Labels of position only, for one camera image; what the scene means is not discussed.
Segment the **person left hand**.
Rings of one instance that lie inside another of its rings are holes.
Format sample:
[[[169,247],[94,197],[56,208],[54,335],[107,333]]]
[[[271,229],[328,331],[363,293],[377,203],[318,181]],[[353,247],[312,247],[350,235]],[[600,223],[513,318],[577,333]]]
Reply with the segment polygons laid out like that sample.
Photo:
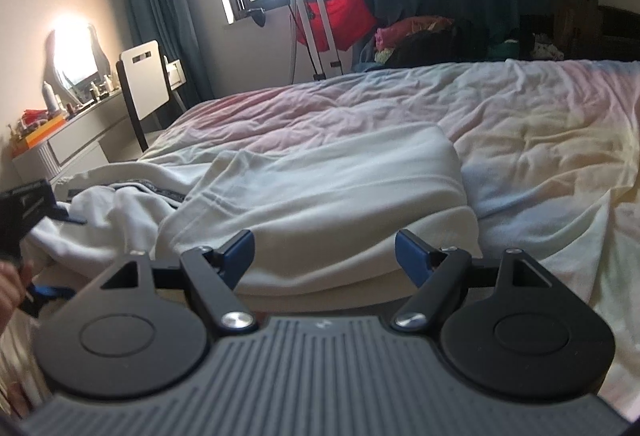
[[[32,282],[32,263],[24,263],[19,271],[12,263],[0,264],[0,332],[6,330],[14,312],[26,297]]]

